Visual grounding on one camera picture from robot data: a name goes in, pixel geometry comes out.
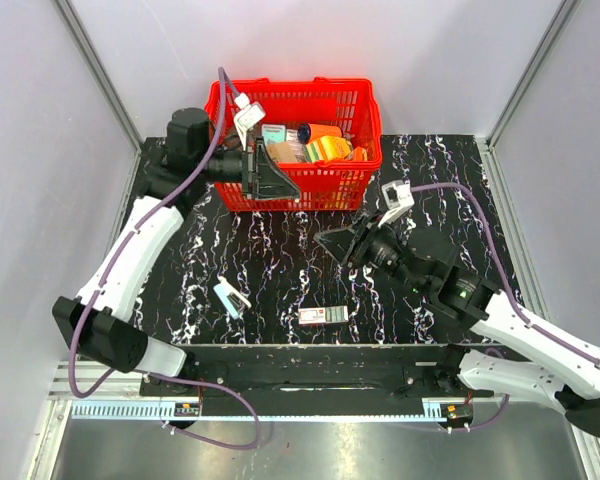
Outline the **red white staple box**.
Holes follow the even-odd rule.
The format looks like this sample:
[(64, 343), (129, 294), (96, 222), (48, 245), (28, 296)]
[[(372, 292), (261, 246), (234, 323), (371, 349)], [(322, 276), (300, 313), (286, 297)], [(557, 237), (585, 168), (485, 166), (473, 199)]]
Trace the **red white staple box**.
[(301, 326), (343, 324), (349, 320), (346, 306), (301, 308), (298, 314)]

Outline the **light blue stapler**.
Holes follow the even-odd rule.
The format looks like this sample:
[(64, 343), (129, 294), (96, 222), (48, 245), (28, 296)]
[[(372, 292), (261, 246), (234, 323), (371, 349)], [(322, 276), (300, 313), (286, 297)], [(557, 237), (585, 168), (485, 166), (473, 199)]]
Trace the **light blue stapler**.
[(251, 302), (224, 277), (219, 276), (217, 280), (213, 287), (216, 296), (233, 320), (241, 319), (244, 311), (252, 308)]

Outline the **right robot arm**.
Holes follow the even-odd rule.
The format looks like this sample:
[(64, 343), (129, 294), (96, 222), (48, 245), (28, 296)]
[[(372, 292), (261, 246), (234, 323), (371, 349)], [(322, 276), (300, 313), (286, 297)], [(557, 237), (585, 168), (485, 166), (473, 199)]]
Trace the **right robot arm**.
[(575, 427), (600, 438), (600, 347), (522, 307), (487, 278), (471, 272), (458, 248), (439, 232), (414, 229), (406, 240), (380, 219), (316, 234), (343, 266), (371, 265), (424, 296), (435, 320), (490, 338), (523, 356), (491, 358), (451, 347), (434, 375), (448, 396), (464, 389), (490, 390), (545, 405)]

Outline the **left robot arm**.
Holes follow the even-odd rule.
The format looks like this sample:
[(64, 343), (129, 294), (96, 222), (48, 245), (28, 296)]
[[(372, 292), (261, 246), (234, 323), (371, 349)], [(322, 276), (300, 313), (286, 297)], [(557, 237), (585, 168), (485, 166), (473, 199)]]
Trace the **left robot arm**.
[(200, 108), (173, 113), (161, 159), (148, 169), (118, 239), (93, 277), (72, 298), (59, 297), (52, 315), (72, 355), (115, 371), (152, 372), (175, 395), (191, 392), (195, 369), (179, 347), (130, 323), (140, 287), (170, 238), (211, 183), (235, 183), (249, 199), (297, 200), (299, 187), (250, 130), (263, 120), (259, 103), (242, 107), (234, 126), (239, 150), (212, 145), (221, 129)]

